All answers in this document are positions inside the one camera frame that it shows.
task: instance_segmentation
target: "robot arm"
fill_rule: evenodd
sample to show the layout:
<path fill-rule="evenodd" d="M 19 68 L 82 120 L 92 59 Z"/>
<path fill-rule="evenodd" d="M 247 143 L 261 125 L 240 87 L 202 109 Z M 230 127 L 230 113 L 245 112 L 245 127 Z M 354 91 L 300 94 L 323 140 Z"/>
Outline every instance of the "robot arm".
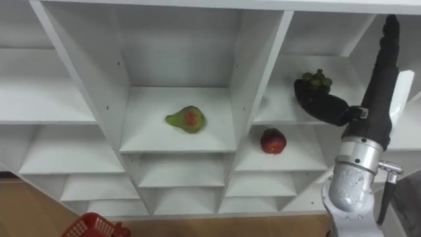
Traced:
<path fill-rule="evenodd" d="M 342 135 L 334 175 L 322 188 L 324 206 L 333 220 L 328 236 L 384 236 L 380 225 L 402 168 L 380 158 L 389 145 L 392 128 L 405 106 L 414 76 L 411 71 L 399 73 L 397 68 L 399 30 L 396 16 L 388 16 L 372 77 L 360 106 L 349 107 L 344 100 L 328 93 L 306 93 L 307 85 L 303 81 L 297 80 L 294 84 L 300 106 L 310 115 L 337 126 L 348 124 Z M 379 168 L 389 174 L 376 222 L 371 185 Z"/>

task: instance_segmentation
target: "wooden floor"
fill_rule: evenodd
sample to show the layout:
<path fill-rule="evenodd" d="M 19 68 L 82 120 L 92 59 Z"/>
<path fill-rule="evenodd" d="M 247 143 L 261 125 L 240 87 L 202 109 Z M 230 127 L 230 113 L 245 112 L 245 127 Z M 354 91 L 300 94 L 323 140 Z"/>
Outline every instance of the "wooden floor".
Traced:
<path fill-rule="evenodd" d="M 1 237 L 57 237 L 77 216 L 23 182 L 0 183 Z M 325 215 L 128 221 L 132 237 L 324 237 L 330 220 Z"/>

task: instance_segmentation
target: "red basket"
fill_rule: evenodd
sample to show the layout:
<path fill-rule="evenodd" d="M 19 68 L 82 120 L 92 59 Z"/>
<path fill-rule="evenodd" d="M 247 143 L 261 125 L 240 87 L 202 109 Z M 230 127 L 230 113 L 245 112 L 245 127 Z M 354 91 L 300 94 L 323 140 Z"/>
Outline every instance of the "red basket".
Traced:
<path fill-rule="evenodd" d="M 79 217 L 61 237 L 130 237 L 130 230 L 107 221 L 97 213 L 86 213 Z"/>

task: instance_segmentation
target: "pear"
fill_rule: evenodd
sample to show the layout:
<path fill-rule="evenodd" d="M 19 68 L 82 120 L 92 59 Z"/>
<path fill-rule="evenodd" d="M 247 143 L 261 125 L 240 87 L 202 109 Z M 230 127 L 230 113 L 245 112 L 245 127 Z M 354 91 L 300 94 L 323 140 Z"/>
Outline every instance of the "pear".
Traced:
<path fill-rule="evenodd" d="M 197 133 L 205 125 L 205 116 L 194 106 L 187 106 L 173 115 L 165 117 L 165 122 L 171 126 L 181 128 L 190 134 Z"/>

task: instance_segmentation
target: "red apple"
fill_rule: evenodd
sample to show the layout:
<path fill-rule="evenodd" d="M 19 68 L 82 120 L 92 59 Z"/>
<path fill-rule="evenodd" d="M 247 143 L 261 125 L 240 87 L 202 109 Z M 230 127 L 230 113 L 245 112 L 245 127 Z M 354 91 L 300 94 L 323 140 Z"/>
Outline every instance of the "red apple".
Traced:
<path fill-rule="evenodd" d="M 279 154 L 287 145 L 285 136 L 276 128 L 269 128 L 260 138 L 262 150 L 268 154 Z"/>

